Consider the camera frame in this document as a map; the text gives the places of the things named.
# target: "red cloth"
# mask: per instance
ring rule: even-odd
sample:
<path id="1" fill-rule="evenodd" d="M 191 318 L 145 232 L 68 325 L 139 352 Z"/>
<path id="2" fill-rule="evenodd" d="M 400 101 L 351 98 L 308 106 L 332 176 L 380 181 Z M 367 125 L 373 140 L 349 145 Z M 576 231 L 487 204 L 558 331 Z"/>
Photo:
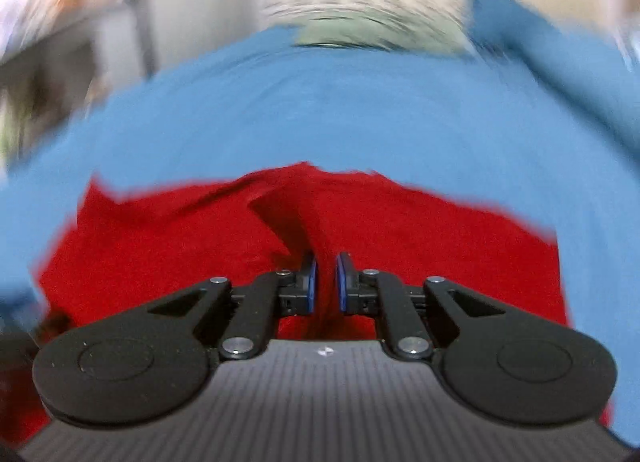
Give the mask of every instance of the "red cloth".
<path id="1" fill-rule="evenodd" d="M 377 174 L 329 174 L 307 164 L 231 183 L 194 185 L 116 201 L 90 186 L 40 284 L 54 307 L 84 325 L 214 275 L 235 285 L 296 268 L 312 249 L 319 266 L 316 312 L 281 321 L 279 337 L 372 338 L 372 320 L 345 318 L 335 257 L 420 285 L 443 275 L 566 323 L 558 250 L 508 217 L 403 188 Z M 46 420 L 23 407 L 9 441 Z"/>

